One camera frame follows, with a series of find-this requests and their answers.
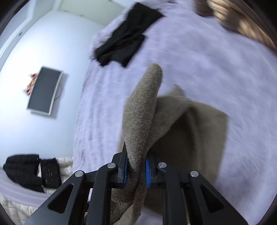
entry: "ceiling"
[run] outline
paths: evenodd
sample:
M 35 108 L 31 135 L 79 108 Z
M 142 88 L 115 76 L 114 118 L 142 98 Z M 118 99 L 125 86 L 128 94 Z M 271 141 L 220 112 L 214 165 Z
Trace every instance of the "ceiling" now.
M 111 0 L 63 0 L 60 10 L 108 25 L 124 9 Z

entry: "bed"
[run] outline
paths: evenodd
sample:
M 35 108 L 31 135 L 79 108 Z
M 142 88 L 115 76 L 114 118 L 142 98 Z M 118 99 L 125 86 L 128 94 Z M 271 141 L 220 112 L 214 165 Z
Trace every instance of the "bed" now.
M 229 116 L 215 188 L 249 225 L 257 224 L 277 193 L 276 53 L 229 32 L 213 17 L 196 15 L 192 0 L 142 3 L 164 17 L 146 30 L 146 40 L 126 68 L 118 62 L 101 67 L 94 50 L 128 10 L 92 39 L 74 135 L 73 171 L 94 171 L 111 161 L 121 146 L 124 103 L 147 67 L 158 63 L 163 69 L 159 95 L 179 85 L 188 98 Z M 161 221 L 144 209 L 138 223 Z

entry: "gray-brown fabric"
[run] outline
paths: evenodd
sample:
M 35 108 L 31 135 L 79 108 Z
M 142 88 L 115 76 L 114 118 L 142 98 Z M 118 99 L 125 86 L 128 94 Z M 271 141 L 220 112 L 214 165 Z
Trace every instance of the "gray-brown fabric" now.
M 145 158 L 150 149 L 177 170 L 198 170 L 212 184 L 216 179 L 225 141 L 226 114 L 184 96 L 157 98 L 161 81 L 160 66 L 151 64 L 124 108 L 128 184 L 125 189 L 112 192 L 111 224 L 137 221 L 147 193 Z M 159 211 L 152 203 L 161 199 L 153 192 L 152 199 L 145 202 Z
M 200 16 L 213 15 L 213 10 L 209 7 L 207 0 L 194 0 L 194 11 Z
M 237 32 L 239 28 L 239 23 L 242 17 L 243 15 L 241 13 L 239 13 L 238 11 L 232 8 L 229 8 L 226 18 L 225 20 L 222 21 L 221 24 L 227 29 Z

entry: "textured fabric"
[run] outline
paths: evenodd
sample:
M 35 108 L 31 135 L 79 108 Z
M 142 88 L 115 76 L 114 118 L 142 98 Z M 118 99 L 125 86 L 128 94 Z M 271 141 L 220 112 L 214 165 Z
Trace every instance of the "textured fabric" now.
M 12 202 L 0 194 L 0 204 L 15 223 L 15 225 L 23 225 L 25 221 L 34 213 L 37 209 L 32 206 L 25 206 Z
M 59 168 L 61 183 L 63 184 L 72 175 L 72 157 L 56 158 Z M 56 188 L 43 188 L 45 194 L 53 194 Z
M 151 64 L 124 108 L 122 130 L 129 159 L 128 183 L 125 189 L 113 190 L 112 201 L 118 204 L 112 204 L 111 211 L 118 214 L 111 223 L 121 216 L 123 204 L 126 212 L 115 224 L 137 221 L 147 191 L 145 158 L 150 149 L 176 169 L 197 170 L 212 183 L 217 176 L 226 114 L 183 96 L 157 98 L 161 80 L 160 66 Z
M 214 17 L 197 15 L 192 0 L 143 4 L 159 8 L 164 17 L 146 30 L 147 38 L 128 67 L 115 61 L 101 67 L 92 60 L 88 68 L 77 113 L 73 171 L 97 170 L 111 162 L 118 149 L 122 150 L 126 99 L 148 66 L 158 63 L 163 70 L 159 96 L 178 84 L 187 98 L 229 116 L 215 188 L 249 225 L 256 225 L 277 193 L 275 53 L 257 41 L 230 32 Z M 125 17 L 120 15 L 93 37 L 91 59 L 95 58 L 94 50 L 107 41 Z M 153 218 L 160 219 L 150 217 L 148 224 L 162 224 L 162 220 Z
M 194 10 L 200 16 L 213 15 L 213 11 L 209 7 L 207 0 L 194 0 Z
M 41 177 L 45 188 L 59 188 L 61 186 L 60 168 L 57 160 L 41 160 Z
M 3 170 L 13 182 L 43 192 L 42 179 L 37 177 L 39 162 L 38 155 L 13 155 L 7 158 Z
M 108 41 L 95 50 L 101 66 L 113 60 L 126 67 L 144 41 L 145 36 L 142 33 L 162 16 L 159 11 L 136 3 Z

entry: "white wall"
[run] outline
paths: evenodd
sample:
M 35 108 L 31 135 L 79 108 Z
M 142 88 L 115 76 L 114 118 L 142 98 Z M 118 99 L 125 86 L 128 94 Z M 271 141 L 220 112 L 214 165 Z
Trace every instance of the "white wall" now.
M 72 155 L 76 113 L 89 65 L 88 46 L 102 28 L 85 18 L 51 11 L 17 43 L 0 72 L 0 165 L 12 154 Z M 27 111 L 28 97 L 22 93 L 28 74 L 41 66 L 65 73 L 62 96 L 54 101 L 50 117 Z
M 6 37 L 6 35 L 5 39 L 2 40 L 3 42 L 5 41 L 5 43 L 0 45 L 0 69 L 2 68 L 14 46 L 25 34 L 25 32 L 42 16 L 51 11 L 54 7 L 54 4 L 55 0 L 30 0 L 26 4 L 26 7 L 22 8 L 22 10 L 20 10 L 15 15 L 15 19 L 10 21 L 3 31 L 6 33 L 7 30 L 7 34 L 9 34 L 9 36 Z
M 130 7 L 134 2 L 134 0 L 113 0 L 113 1 L 122 5 L 125 8 Z
M 60 10 L 86 17 L 96 23 L 107 26 L 124 9 L 110 0 L 63 0 Z
M 29 4 L 30 2 L 24 5 L 24 7 L 19 10 L 3 30 L 3 33 L 0 36 L 0 48 L 5 44 L 12 33 L 27 19 Z

